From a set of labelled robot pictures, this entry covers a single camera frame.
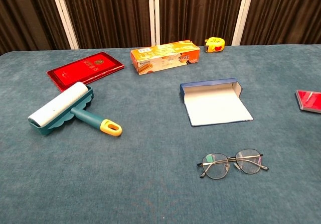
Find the teal tablecloth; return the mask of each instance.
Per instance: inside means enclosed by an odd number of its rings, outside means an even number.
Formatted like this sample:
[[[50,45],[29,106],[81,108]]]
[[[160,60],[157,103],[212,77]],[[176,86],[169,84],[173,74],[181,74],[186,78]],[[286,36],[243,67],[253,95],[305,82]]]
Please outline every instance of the teal tablecloth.
[[[27,117],[60,92],[46,71],[104,51],[125,69],[93,82],[89,111],[116,138],[71,120],[44,137]],[[0,57],[1,223],[321,223],[321,115],[297,89],[321,91],[321,45],[201,49],[197,64],[139,76],[130,49],[11,52]],[[235,77],[254,120],[191,127],[184,82]],[[269,171],[231,165],[200,179],[208,153],[254,148]]]

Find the hanging hole in handle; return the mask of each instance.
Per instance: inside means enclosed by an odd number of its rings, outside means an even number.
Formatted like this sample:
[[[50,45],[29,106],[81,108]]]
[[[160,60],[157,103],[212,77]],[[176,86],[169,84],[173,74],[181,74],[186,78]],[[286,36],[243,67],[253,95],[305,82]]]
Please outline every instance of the hanging hole in handle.
[[[117,127],[116,125],[113,125],[113,124],[109,124],[108,127],[112,130],[119,130],[119,127]]]

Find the brown curtain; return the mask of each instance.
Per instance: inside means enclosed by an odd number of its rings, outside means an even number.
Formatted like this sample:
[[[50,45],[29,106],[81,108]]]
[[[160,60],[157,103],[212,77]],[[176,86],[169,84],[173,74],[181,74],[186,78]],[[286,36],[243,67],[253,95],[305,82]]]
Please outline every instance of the brown curtain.
[[[0,54],[68,49],[54,0],[0,0]]]
[[[231,45],[241,0],[159,0],[162,44],[220,37]]]
[[[80,48],[150,46],[148,0],[65,0]]]
[[[241,45],[321,44],[321,0],[252,0]]]

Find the yellow tape measure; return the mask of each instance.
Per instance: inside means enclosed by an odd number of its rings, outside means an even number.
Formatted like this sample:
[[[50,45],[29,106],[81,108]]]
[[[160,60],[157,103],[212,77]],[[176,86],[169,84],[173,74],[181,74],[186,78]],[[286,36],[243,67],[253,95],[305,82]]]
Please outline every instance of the yellow tape measure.
[[[220,52],[225,47],[225,41],[222,38],[210,37],[205,40],[205,52]]]

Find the snack box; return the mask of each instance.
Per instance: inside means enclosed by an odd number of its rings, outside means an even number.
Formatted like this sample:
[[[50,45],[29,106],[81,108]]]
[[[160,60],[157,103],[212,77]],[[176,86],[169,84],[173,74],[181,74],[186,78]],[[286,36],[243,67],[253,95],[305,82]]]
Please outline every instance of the snack box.
[[[196,63],[199,55],[200,48],[190,40],[135,49],[130,52],[139,75]]]

